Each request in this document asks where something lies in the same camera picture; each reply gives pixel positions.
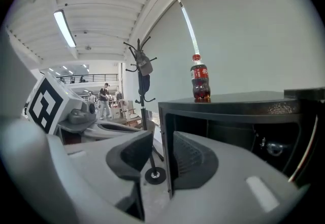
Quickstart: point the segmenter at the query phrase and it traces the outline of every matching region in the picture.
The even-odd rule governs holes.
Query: dark shirt
[[[108,91],[106,89],[102,89],[101,88],[100,94],[102,94],[102,95],[108,95]],[[102,97],[102,96],[100,96],[100,101],[107,101],[107,99],[104,98],[104,97]]]

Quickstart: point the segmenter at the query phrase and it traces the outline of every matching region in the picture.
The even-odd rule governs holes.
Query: floor
[[[160,161],[155,153],[153,153],[153,159],[157,167],[165,169],[165,163]],[[154,220],[169,202],[166,180],[159,185],[152,185],[146,182],[144,175],[150,168],[150,161],[148,161],[141,171],[141,193],[146,223],[154,223]]]

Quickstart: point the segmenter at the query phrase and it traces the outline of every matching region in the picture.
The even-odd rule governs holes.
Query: ceiling light
[[[61,33],[63,34],[65,40],[71,48],[76,47],[76,42],[72,38],[72,34],[69,30],[66,17],[64,16],[63,10],[57,10],[54,12],[54,18],[59,26]]]

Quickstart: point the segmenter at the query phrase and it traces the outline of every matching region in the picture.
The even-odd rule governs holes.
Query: white wall
[[[182,0],[190,17],[212,94],[325,86],[324,27],[310,0]],[[174,3],[144,47],[152,63],[148,110],[192,97],[186,22]],[[137,75],[127,78],[138,98]]]
[[[108,60],[90,61],[89,74],[117,74],[118,66],[114,66],[115,63]]]

